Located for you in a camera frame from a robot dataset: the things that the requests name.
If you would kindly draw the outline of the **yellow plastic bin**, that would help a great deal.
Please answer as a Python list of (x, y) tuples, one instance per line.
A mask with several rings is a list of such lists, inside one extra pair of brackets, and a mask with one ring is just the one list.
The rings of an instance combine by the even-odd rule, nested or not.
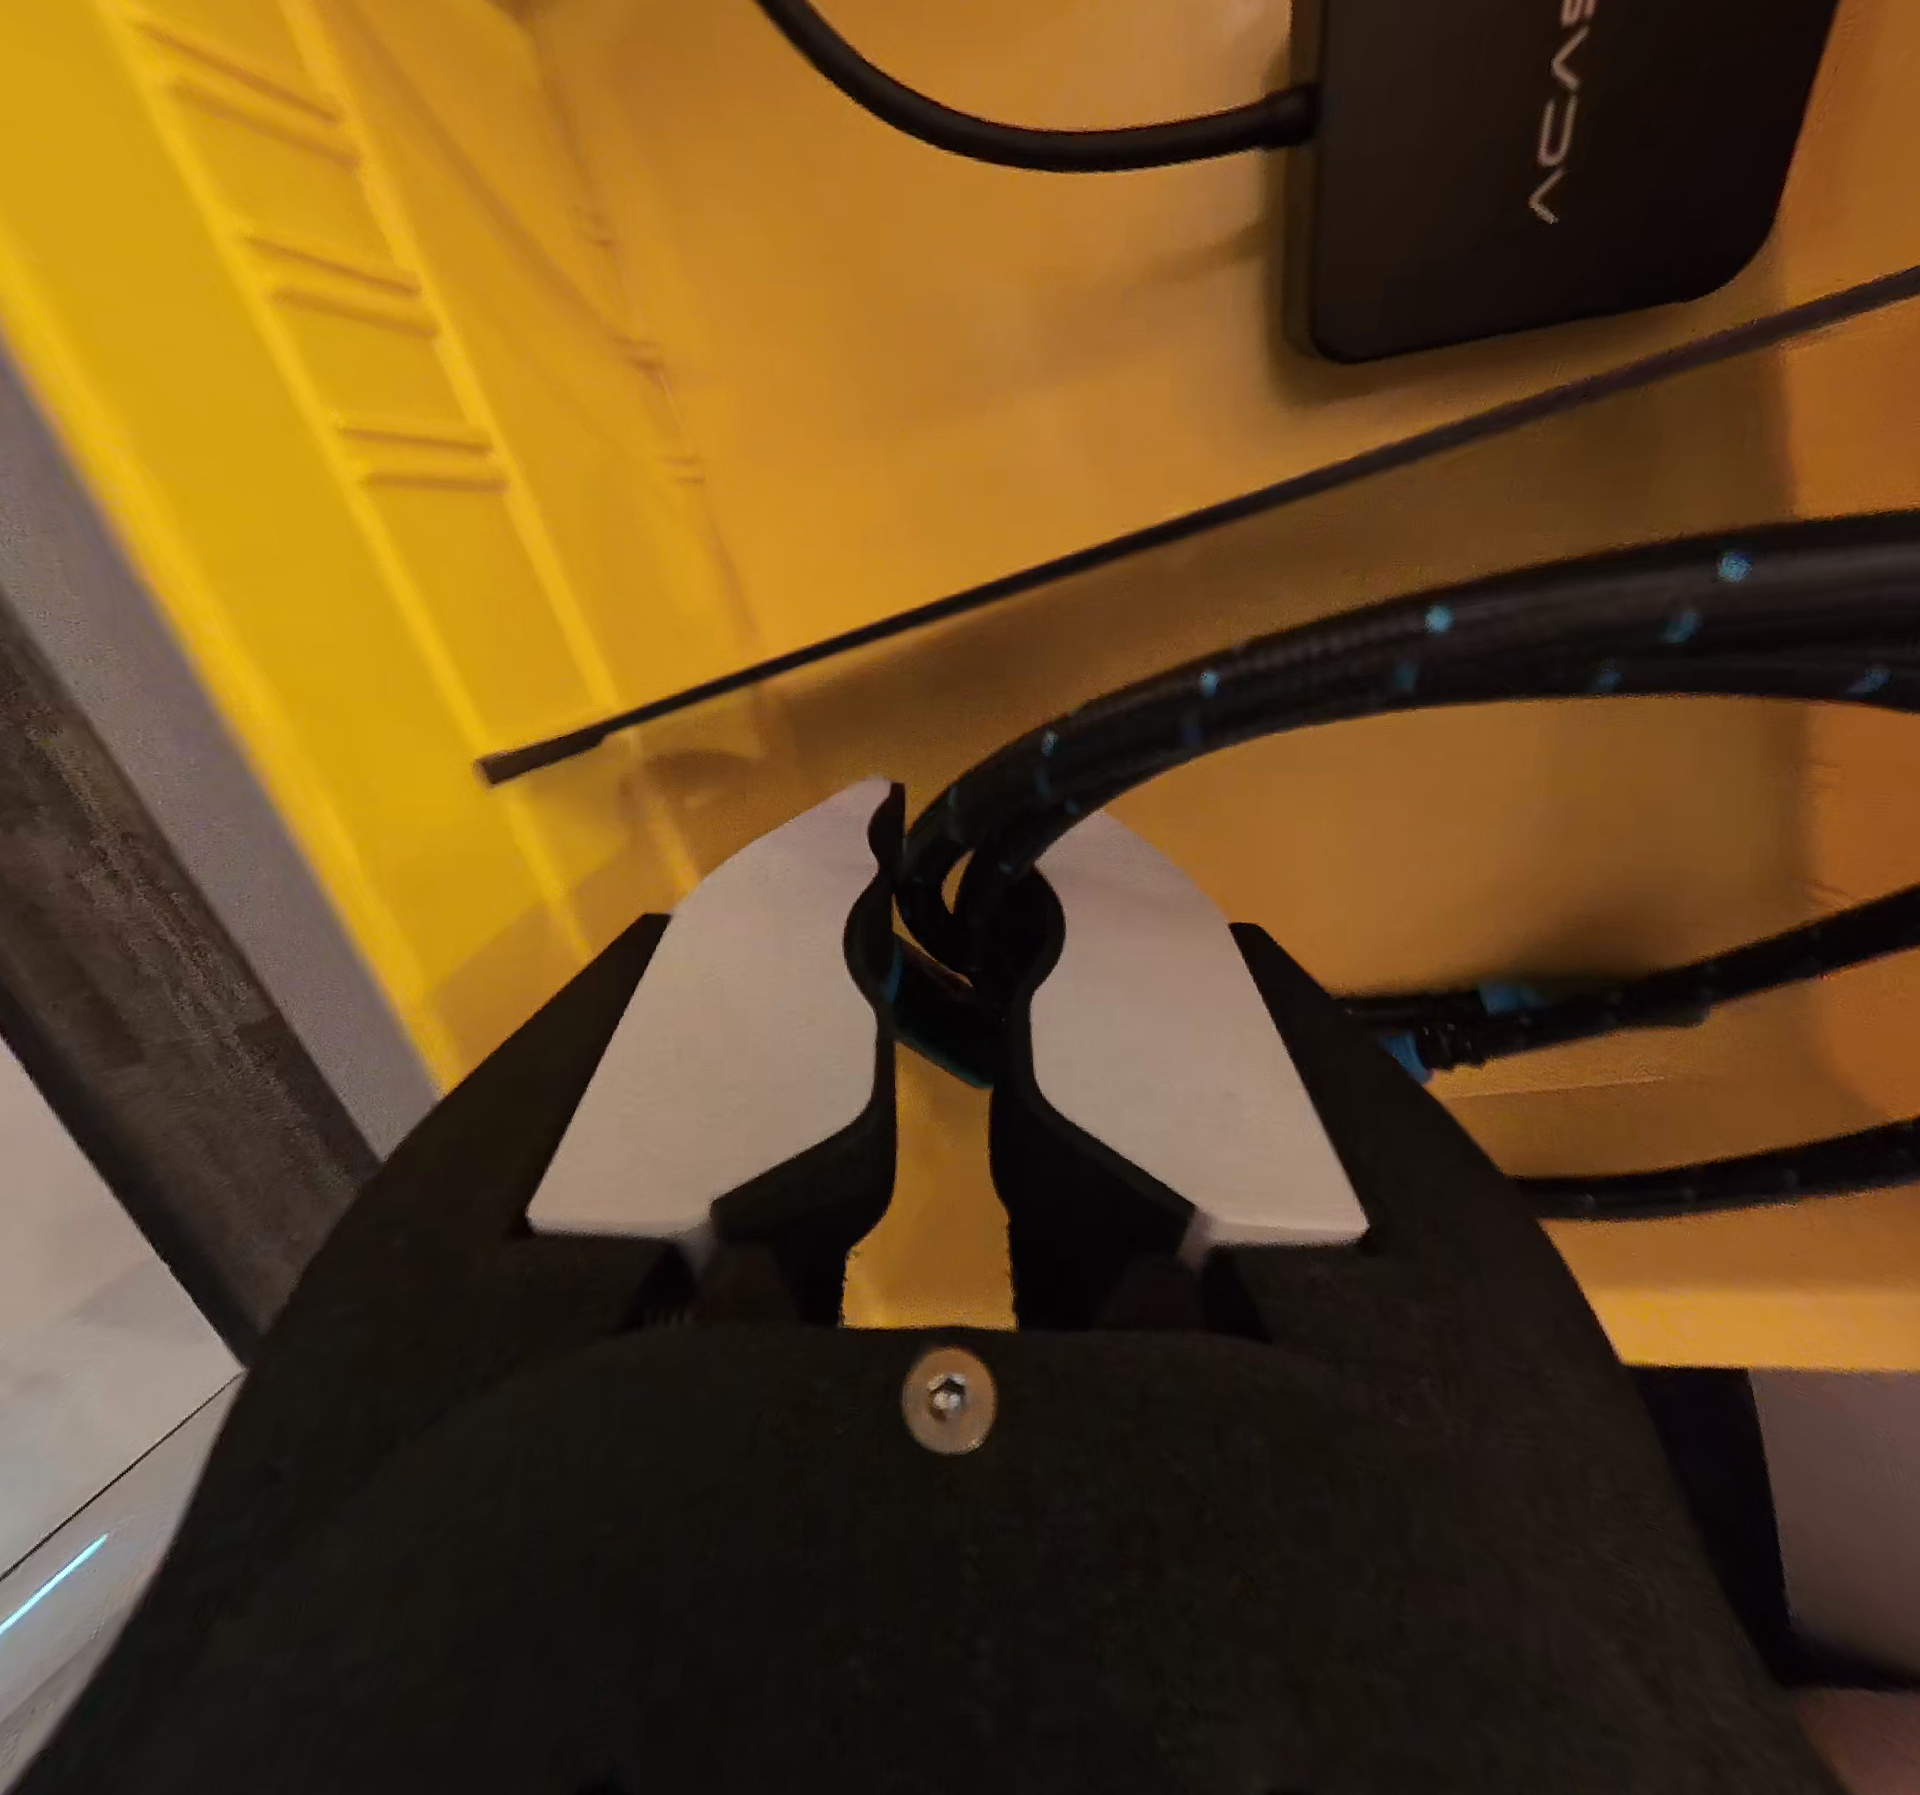
[[(961, 108), (1285, 80), (1289, 0), (817, 0)], [(1212, 646), (1611, 544), (1915, 507), (1915, 299), (1081, 575), (549, 776), (478, 756), (1915, 266), (1915, 0), (1840, 0), (1760, 255), (1379, 368), (1277, 158), (945, 161), (748, 0), (5, 0), (5, 602), (363, 1167), (639, 912)], [(1341, 992), (1679, 965), (1915, 881), (1915, 718), (1516, 705), (1120, 803)]]

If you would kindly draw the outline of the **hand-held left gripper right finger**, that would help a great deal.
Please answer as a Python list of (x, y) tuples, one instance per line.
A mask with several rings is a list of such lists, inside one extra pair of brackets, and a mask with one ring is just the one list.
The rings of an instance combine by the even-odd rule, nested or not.
[(1217, 1254), (1370, 1218), (1217, 904), (1097, 813), (1015, 901), (988, 1109), (1018, 1328), (1188, 1328)]

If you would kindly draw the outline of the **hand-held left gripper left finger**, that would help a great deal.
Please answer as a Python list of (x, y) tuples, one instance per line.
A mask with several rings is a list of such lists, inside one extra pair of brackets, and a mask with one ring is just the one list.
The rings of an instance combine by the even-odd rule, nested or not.
[(898, 1180), (891, 867), (878, 777), (782, 822), (671, 910), (527, 1208), (541, 1237), (645, 1238), (706, 1276), (761, 1258), (843, 1320)]

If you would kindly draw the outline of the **white tray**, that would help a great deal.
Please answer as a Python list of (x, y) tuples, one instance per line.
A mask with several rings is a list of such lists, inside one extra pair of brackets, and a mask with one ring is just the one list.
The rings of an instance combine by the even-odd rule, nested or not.
[(1918, 1676), (1918, 1375), (1761, 1372), (1760, 1433), (1793, 1627)]

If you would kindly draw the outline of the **thin black strip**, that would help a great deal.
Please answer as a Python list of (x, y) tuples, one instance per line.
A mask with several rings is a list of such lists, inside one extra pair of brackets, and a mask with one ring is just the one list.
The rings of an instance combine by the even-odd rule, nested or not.
[(950, 622), (972, 617), (1001, 602), (1031, 597), (1072, 581), (1081, 575), (1187, 542), (1254, 515), (1304, 502), (1341, 487), (1356, 487), (1424, 463), (1484, 439), (1499, 439), (1555, 416), (1570, 414), (1613, 398), (1671, 382), (1679, 376), (1717, 368), (1734, 358), (1760, 354), (1782, 342), (1844, 327), (1879, 313), (1880, 309), (1914, 302), (1918, 295), (1918, 269), (1898, 269), (1883, 277), (1857, 283), (1832, 295), (1772, 311), (1715, 331), (1698, 340), (1674, 346), (1619, 368), (1608, 368), (1546, 391), (1528, 392), (1475, 416), (1461, 416), (1404, 439), (1395, 439), (1356, 458), (1312, 468), (1290, 479), (1254, 487), (1223, 500), (1204, 505), (1156, 522), (1132, 534), (1095, 542), (1075, 553), (997, 575), (988, 581), (958, 590), (890, 617), (860, 623), (818, 643), (786, 650), (729, 673), (692, 683), (675, 695), (615, 711), (593, 724), (562, 730), (512, 751), (497, 751), (473, 761), (471, 768), (486, 788), (513, 783), (527, 776), (547, 774), (567, 761), (604, 747), (612, 735), (675, 718), (692, 709), (748, 695), (761, 686), (804, 669), (817, 669), (887, 643), (920, 634)]

